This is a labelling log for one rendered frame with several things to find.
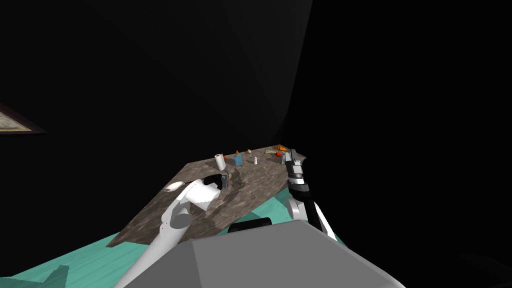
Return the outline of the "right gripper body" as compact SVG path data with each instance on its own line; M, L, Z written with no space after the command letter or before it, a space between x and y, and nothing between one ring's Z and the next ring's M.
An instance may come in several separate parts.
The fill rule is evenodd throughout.
M300 160L288 160L284 162L287 177L290 179L303 179L303 168Z

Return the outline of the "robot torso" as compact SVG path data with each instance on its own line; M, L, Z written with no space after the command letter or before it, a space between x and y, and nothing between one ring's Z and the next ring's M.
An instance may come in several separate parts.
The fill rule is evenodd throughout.
M114 288L405 288L302 220L188 240Z

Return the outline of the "dark framed wall picture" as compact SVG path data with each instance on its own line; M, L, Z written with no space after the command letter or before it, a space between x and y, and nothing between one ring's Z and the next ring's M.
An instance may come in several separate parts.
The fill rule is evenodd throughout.
M0 135L45 133L44 129L0 102Z

